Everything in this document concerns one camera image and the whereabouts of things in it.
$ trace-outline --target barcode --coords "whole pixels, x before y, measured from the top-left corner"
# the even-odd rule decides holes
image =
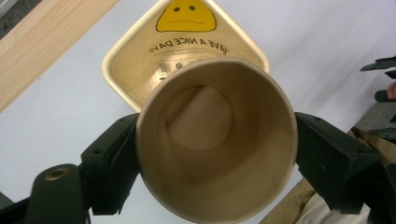
[[[160,69],[160,73],[171,73],[171,66],[169,63],[159,63],[158,68]]]

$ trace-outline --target yellow sticker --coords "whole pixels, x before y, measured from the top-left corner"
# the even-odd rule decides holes
[[[215,29],[216,18],[201,0],[175,0],[157,21],[158,32],[208,32]]]

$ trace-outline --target white tabletop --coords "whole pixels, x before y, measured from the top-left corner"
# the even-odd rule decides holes
[[[30,195],[53,165],[80,164],[81,152],[116,119],[134,113],[102,77],[102,61],[154,0],[123,0],[0,114],[0,191]],[[271,76],[295,111],[350,129],[391,79],[360,72],[396,54],[394,0],[217,1],[269,57]],[[295,169],[278,198],[301,178]],[[278,202],[245,223],[258,223]],[[120,216],[93,223],[188,223],[164,209],[136,180]]]

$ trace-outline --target hand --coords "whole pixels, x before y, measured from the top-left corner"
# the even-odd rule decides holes
[[[387,94],[390,100],[396,99],[396,81],[388,86]]]

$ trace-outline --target wooden board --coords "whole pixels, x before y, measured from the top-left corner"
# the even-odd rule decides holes
[[[0,112],[119,0],[43,0],[0,40]]]

